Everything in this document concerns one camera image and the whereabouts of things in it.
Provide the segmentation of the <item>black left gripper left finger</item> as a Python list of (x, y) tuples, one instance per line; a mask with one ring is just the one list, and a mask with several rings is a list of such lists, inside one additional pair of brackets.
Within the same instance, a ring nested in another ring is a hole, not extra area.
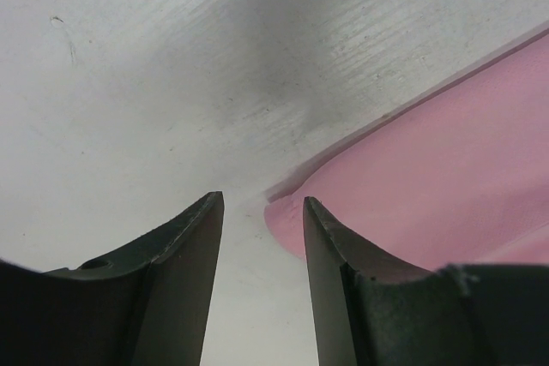
[(224, 200), (210, 192), (76, 269), (1, 265), (4, 365), (197, 365)]

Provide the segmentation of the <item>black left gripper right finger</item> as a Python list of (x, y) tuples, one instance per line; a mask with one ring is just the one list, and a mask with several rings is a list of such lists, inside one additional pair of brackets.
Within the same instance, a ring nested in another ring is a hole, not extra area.
[(545, 365), (548, 269), (449, 265), (434, 272), (303, 205), (321, 365)]

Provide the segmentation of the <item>pink t shirt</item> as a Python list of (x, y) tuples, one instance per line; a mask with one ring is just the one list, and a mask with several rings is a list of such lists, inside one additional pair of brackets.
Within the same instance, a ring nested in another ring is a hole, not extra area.
[(426, 269), (547, 263), (547, 38), (404, 113), (269, 204), (267, 227), (296, 256), (307, 196)]

